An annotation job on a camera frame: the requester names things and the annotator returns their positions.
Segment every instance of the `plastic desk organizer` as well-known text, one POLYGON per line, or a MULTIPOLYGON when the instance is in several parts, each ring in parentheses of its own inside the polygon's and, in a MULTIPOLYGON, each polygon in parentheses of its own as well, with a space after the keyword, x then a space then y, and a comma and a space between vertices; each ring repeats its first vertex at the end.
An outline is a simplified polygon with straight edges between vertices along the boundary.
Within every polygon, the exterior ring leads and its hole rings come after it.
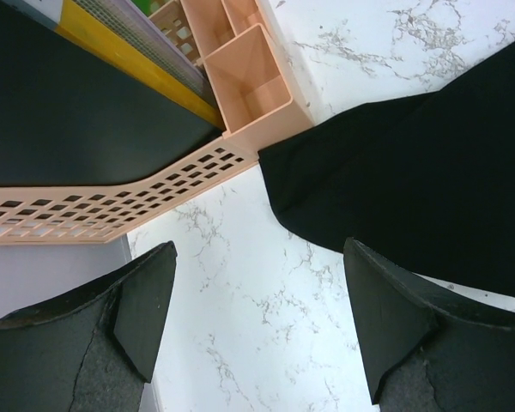
POLYGON ((312 127, 260 3, 181 0, 181 4, 227 130, 137 182, 0 187, 0 245, 112 241, 254 166, 259 149, 312 127))

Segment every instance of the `marble floor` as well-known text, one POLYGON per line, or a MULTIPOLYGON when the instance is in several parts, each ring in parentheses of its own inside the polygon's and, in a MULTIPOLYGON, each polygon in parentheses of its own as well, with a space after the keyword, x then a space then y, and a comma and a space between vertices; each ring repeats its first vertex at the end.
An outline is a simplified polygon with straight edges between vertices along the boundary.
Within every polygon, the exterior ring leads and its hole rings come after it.
MULTIPOLYGON (((515 40, 515 0, 262 1, 317 122, 437 90, 515 40)), ((154 373, 164 411, 378 410, 342 256, 276 222, 259 167, 129 234, 133 256, 167 240, 179 257, 154 373)))

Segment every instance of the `black fabric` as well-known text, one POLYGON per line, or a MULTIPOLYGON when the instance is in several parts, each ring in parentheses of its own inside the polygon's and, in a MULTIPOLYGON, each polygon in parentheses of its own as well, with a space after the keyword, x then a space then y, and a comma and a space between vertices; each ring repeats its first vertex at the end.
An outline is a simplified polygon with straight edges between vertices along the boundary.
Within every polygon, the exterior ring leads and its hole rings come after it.
POLYGON ((128 183, 219 134, 0 2, 0 186, 128 183))
POLYGON ((159 245, 119 270, 0 319, 0 412, 137 412, 155 367, 175 259, 173 243, 159 245), (160 309, 132 303, 156 296, 160 309), (136 309, 144 313, 130 313, 136 309), (146 328, 134 324, 145 315, 146 328), (119 342, 116 323, 133 328, 132 336, 119 342), (132 359, 132 348, 149 354, 132 359))
POLYGON ((348 244, 345 270, 360 352, 367 360, 370 398, 377 403, 386 374, 439 326, 430 307, 408 300, 389 282, 382 282, 381 275, 355 249, 348 244))
POLYGON ((114 336, 137 371, 150 382, 173 290, 175 259, 154 260, 120 289, 114 336))
POLYGON ((260 152, 278 221, 515 296, 515 42, 441 91, 371 103, 260 152))
POLYGON ((344 263, 371 398, 382 412, 515 411, 515 313, 421 279, 353 239, 344 263), (413 323, 424 311, 437 327, 419 336, 413 323))

